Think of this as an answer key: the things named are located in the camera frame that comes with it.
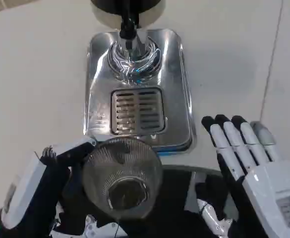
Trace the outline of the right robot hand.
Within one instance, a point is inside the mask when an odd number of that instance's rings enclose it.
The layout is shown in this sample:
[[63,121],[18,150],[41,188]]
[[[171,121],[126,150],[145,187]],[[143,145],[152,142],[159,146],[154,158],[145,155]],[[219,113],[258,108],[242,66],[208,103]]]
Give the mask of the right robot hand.
[[199,214],[219,238],[290,238],[290,160],[269,129],[235,115],[201,121],[216,149],[238,220],[221,216],[213,201],[197,197]]

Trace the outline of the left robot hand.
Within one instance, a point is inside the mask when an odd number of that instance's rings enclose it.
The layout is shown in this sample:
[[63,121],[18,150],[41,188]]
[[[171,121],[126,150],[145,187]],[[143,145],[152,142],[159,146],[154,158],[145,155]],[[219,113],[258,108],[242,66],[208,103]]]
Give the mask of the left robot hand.
[[74,143],[46,147],[32,153],[25,171],[7,192],[0,220],[0,238],[125,238],[118,222],[98,227],[90,215],[70,218],[58,212],[58,202],[70,178],[96,141],[83,136]]

